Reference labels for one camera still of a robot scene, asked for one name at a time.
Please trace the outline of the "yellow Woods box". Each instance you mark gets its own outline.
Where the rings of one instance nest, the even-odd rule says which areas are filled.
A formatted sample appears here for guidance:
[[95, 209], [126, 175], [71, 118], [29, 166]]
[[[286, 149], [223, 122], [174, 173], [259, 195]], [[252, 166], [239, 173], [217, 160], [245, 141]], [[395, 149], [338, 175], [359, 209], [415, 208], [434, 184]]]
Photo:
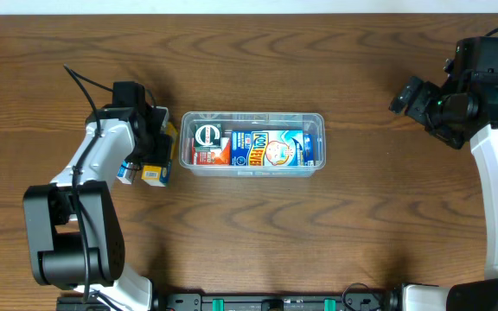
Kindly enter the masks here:
[[142, 180], [153, 187], [167, 186], [171, 176], [173, 160], [175, 158], [178, 130], [170, 121], [168, 121], [164, 134], [171, 138], [168, 159], [164, 164], [144, 164], [142, 170]]

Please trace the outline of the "white blue toothpaste box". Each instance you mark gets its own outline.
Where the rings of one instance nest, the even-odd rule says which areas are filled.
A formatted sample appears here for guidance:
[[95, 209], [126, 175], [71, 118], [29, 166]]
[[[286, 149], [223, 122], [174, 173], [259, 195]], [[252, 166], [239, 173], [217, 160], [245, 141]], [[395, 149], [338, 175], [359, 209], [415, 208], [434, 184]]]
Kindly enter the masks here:
[[117, 179], [127, 185], [131, 185], [136, 177], [137, 171], [140, 169], [138, 165], [132, 162], [122, 162], [117, 173]]

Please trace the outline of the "red white medicine box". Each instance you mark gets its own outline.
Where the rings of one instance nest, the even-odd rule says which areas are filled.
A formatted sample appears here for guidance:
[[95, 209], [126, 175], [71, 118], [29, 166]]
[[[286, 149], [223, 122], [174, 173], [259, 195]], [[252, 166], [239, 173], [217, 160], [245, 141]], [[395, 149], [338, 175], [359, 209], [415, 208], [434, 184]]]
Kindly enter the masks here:
[[208, 150], [197, 150], [192, 143], [192, 163], [194, 165], [230, 165], [231, 139], [223, 137], [219, 147]]

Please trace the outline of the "green round-logo small box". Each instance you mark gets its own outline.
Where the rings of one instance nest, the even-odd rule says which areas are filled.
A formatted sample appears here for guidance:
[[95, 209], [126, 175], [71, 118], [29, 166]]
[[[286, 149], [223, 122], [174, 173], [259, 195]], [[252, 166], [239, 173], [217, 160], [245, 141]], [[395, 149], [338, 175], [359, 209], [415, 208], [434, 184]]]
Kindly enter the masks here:
[[199, 123], [195, 125], [194, 146], [199, 149], [214, 148], [220, 145], [221, 124]]

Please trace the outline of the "blue Kool Fever box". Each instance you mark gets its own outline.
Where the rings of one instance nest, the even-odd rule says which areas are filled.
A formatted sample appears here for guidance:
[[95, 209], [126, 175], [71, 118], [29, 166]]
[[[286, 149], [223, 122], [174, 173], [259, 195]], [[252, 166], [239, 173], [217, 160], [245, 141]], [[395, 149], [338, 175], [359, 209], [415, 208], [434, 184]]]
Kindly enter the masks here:
[[312, 135], [302, 130], [233, 131], [231, 164], [257, 167], [315, 165]]

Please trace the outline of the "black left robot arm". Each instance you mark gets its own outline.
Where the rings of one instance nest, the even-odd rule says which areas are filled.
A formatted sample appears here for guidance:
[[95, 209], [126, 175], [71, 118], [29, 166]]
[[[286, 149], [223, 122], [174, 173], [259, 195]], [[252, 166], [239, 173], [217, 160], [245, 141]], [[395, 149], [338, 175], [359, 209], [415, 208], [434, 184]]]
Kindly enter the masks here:
[[22, 199], [33, 277], [77, 290], [114, 310], [152, 310], [151, 280], [125, 262], [125, 242], [111, 190], [125, 163], [168, 167], [173, 137], [168, 110], [133, 81], [116, 82], [112, 101], [86, 119], [86, 135], [66, 167]]

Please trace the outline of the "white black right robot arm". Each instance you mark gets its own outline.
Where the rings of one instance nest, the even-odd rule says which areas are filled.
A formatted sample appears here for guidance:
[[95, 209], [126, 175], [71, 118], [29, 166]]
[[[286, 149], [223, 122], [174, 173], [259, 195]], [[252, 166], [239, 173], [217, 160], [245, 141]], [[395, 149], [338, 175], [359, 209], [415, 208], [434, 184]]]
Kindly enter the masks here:
[[411, 77], [389, 109], [453, 149], [470, 146], [487, 228], [485, 278], [449, 288], [405, 284], [386, 297], [386, 310], [498, 310], [498, 37], [460, 40], [444, 71], [441, 86]]

